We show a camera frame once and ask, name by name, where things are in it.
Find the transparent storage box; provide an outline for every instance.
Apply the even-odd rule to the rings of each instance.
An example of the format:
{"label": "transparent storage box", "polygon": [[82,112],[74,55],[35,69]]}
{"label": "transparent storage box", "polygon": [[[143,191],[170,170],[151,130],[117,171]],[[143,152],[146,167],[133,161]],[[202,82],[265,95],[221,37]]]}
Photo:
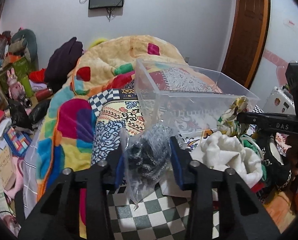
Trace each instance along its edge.
{"label": "transparent storage box", "polygon": [[181,134],[215,130],[239,96],[252,111],[259,98],[225,74],[188,65],[137,60],[135,92],[148,127],[172,120]]}

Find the metal bolt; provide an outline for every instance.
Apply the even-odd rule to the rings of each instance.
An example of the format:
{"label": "metal bolt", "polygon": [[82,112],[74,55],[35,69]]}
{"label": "metal bolt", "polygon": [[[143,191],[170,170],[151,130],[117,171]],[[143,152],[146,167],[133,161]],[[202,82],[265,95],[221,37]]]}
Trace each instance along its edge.
{"label": "metal bolt", "polygon": [[107,161],[99,161],[98,162],[98,165],[100,166],[100,167],[104,167],[104,166],[107,166]]}
{"label": "metal bolt", "polygon": [[200,165],[200,162],[193,160],[193,161],[190,162],[190,165],[193,166],[193,167],[198,167]]}
{"label": "metal bolt", "polygon": [[65,168],[65,169],[62,171],[62,173],[63,173],[64,175],[69,175],[69,174],[71,173],[71,171],[72,171],[72,169],[70,169],[70,168]]}
{"label": "metal bolt", "polygon": [[236,173],[236,171],[233,168],[227,168],[225,172],[227,172],[229,175],[234,175]]}

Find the pink rabbit toy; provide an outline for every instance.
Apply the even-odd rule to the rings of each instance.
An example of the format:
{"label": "pink rabbit toy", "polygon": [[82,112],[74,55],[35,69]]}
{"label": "pink rabbit toy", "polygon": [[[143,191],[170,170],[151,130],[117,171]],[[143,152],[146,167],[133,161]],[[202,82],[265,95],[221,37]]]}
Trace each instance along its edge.
{"label": "pink rabbit toy", "polygon": [[13,100],[19,100],[19,96],[24,94],[24,87],[18,82],[18,78],[14,73],[14,68],[11,68],[11,73],[7,71],[8,85],[9,85],[9,96]]}

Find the black plastic bag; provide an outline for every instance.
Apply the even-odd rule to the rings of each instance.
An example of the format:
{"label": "black plastic bag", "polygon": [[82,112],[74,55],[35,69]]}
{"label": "black plastic bag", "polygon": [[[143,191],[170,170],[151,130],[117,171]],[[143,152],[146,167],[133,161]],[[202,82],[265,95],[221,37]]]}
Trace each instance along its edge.
{"label": "black plastic bag", "polygon": [[9,99],[8,102],[10,108],[10,117],[12,120],[12,127],[18,131],[32,133],[32,124],[24,106],[20,102],[14,101],[12,99]]}
{"label": "black plastic bag", "polygon": [[29,114],[29,119],[32,124],[38,123],[47,114],[51,99],[44,99],[40,101]]}

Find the brown wooden door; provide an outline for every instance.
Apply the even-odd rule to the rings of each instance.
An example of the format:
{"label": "brown wooden door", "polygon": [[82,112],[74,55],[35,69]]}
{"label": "brown wooden door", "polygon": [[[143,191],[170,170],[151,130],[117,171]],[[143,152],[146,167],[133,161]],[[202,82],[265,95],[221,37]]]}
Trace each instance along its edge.
{"label": "brown wooden door", "polygon": [[264,0],[237,0],[236,14],[222,72],[245,87],[256,56],[263,22]]}

